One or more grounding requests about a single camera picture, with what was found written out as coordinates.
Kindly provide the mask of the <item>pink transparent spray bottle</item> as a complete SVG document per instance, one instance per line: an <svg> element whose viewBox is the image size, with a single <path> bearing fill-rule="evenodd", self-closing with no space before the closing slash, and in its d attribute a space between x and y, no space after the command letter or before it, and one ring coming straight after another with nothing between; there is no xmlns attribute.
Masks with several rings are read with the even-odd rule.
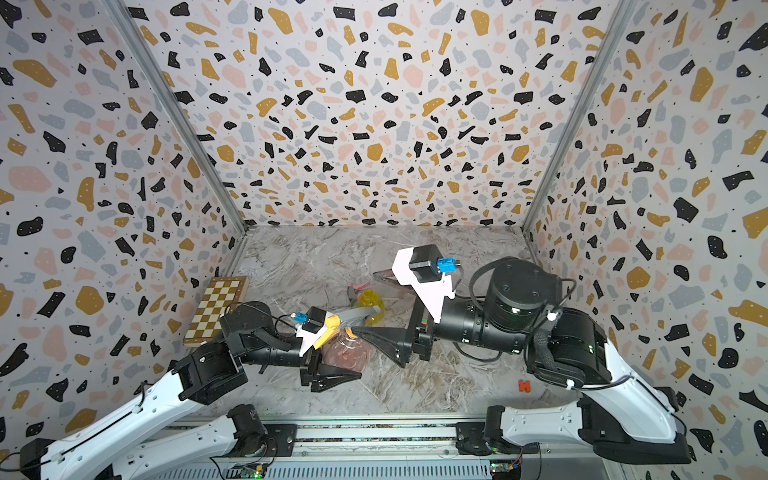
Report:
<svg viewBox="0 0 768 480"><path fill-rule="evenodd" d="M371 345L359 337L339 333L321 349L323 362L362 373L371 357Z"/></svg>

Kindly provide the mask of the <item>grey yellow spray nozzle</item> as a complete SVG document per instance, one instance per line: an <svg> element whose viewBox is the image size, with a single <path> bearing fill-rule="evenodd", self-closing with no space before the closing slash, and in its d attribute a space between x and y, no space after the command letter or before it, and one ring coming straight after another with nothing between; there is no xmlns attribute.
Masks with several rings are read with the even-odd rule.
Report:
<svg viewBox="0 0 768 480"><path fill-rule="evenodd" d="M315 350L320 350L325 343L341 330L353 326L364 326L369 319L381 312L382 309L379 306L372 306L356 307L344 310L340 313L328 313L323 327L320 329L317 338L312 343L313 348Z"/></svg>

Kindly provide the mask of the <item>grey pink spray nozzle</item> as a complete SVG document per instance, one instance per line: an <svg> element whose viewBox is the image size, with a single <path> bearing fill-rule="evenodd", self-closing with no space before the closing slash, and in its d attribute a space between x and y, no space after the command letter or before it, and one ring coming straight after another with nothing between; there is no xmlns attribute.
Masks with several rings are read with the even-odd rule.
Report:
<svg viewBox="0 0 768 480"><path fill-rule="evenodd" d="M359 295L369 287L369 285L370 285L369 282L365 282L361 284L350 284L347 287L348 297L351 298L352 300L357 299Z"/></svg>

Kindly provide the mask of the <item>yellow spray bottle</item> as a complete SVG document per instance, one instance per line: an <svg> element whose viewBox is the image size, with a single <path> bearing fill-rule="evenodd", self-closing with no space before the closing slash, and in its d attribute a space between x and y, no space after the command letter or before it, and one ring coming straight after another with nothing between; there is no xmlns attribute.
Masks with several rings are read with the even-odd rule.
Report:
<svg viewBox="0 0 768 480"><path fill-rule="evenodd" d="M383 299L373 289L365 289L359 294L357 299L357 306L377 308L377 313L366 320L367 326L374 326L384 318L386 308Z"/></svg>

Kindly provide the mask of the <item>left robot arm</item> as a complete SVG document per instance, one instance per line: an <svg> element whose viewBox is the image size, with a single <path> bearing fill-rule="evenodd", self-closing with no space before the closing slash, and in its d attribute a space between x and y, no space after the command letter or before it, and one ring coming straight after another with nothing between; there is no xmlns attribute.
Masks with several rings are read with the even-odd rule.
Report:
<svg viewBox="0 0 768 480"><path fill-rule="evenodd" d="M276 456L256 408L241 404L193 430L151 441L151 435L248 381L258 365L298 369L314 393L360 378L324 364L321 349L337 333L365 324L378 307L339 313L313 307L285 316L292 333L278 330L279 317L258 301L243 302L219 319L214 339L170 365L155 383L142 384L134 399L94 424L60 440L38 439L22 447L18 471L28 479L146 479L200 457Z"/></svg>

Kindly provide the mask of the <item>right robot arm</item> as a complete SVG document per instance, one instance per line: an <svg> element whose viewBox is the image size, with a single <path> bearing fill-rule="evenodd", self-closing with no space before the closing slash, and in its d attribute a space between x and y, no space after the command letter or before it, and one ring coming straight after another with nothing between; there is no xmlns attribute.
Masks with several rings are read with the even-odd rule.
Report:
<svg viewBox="0 0 768 480"><path fill-rule="evenodd" d="M442 259L395 266L393 279L416 293L408 326L355 327L352 334L399 366L412 356L428 360L438 341L518 355L539 381L578 394L559 407L489 407L481 426L458 429L461 453L514 454L532 444L573 442L622 464L691 462L674 391L651 386L588 313L568 306L573 279L504 257L477 270L489 281L483 295L459 297L437 289L446 268Z"/></svg>

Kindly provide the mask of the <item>wooden chess board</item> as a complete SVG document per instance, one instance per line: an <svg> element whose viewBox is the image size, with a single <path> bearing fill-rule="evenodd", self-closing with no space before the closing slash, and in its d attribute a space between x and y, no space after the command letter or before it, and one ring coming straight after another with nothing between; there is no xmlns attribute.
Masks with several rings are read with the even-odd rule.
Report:
<svg viewBox="0 0 768 480"><path fill-rule="evenodd" d="M206 287L190 327L183 338L185 347L197 347L210 342L220 333L219 319L232 304L245 299L249 280L245 276L217 277Z"/></svg>

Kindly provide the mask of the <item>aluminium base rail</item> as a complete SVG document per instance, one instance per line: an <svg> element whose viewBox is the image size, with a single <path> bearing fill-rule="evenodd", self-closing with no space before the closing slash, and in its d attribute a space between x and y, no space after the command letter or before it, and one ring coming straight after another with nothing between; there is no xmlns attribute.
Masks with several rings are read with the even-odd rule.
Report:
<svg viewBox="0 0 768 480"><path fill-rule="evenodd" d="M591 449L536 441L511 453L479 449L475 415L267 416L279 453L195 460L172 479L605 479Z"/></svg>

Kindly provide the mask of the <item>aluminium frame post left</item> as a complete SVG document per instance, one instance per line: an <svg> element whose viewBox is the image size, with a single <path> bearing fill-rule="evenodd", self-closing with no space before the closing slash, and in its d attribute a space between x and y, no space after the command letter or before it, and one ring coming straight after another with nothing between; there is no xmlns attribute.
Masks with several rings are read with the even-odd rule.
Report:
<svg viewBox="0 0 768 480"><path fill-rule="evenodd" d="M215 167L211 164L198 136L195 134L172 88L165 81L160 66L157 64L146 41L141 36L124 1L105 1L105 10L116 29L126 41L134 58L143 69L146 79L154 89L158 100L176 127L181 140L187 146L196 160L201 171L205 174L210 188L222 205L223 212L228 216L240 237L247 233L247 226L241 219L238 210L227 193Z"/></svg>

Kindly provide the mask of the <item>aluminium frame post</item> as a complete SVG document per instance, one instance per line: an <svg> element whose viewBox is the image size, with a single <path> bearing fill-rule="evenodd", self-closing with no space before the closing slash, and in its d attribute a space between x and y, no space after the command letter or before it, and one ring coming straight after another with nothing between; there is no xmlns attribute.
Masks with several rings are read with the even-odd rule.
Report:
<svg viewBox="0 0 768 480"><path fill-rule="evenodd" d="M211 164L198 136L195 134L172 88L165 81L160 66L157 64L146 41L141 36L124 1L105 1L105 10L116 29L126 41L134 58L143 69L146 79L154 89L158 100L176 127L181 140L187 146L196 160L201 171L205 174L210 188L222 205L223 212L228 216L240 237L247 233L247 226L241 219L238 210L227 193L215 167Z"/></svg>
<svg viewBox="0 0 768 480"><path fill-rule="evenodd" d="M597 89L600 86L600 82L612 59L614 50L619 43L621 34L624 32L636 5L636 0L621 0L617 4L616 10L608 24L607 31L605 32L605 38L601 42L595 55L593 65L586 76L584 85L576 99L568 120L565 123L563 134L556 145L552 160L541 177L539 188L525 217L523 226L521 227L524 234L528 234L534 230L536 217L546 201L547 192L554 184L555 176L565 161L566 155L572 146L581 122L588 113Z"/></svg>

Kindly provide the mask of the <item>aluminium frame post right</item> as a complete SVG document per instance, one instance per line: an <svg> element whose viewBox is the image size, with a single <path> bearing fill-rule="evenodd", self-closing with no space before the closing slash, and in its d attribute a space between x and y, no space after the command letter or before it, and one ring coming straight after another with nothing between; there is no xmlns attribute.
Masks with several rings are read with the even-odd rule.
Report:
<svg viewBox="0 0 768 480"><path fill-rule="evenodd" d="M521 227L524 234L528 234L534 230L536 217L546 201L547 192L554 184L555 176L565 161L566 155L572 146L581 122L588 113L597 89L600 86L600 82L612 59L614 50L619 43L621 34L624 32L636 5L636 0L621 0L617 4L616 10L608 24L607 31L605 32L605 38L601 42L595 55L593 65L586 76L584 85L576 99L568 120L565 123L563 134L556 145L552 160L541 177L539 188L525 217L523 226Z"/></svg>

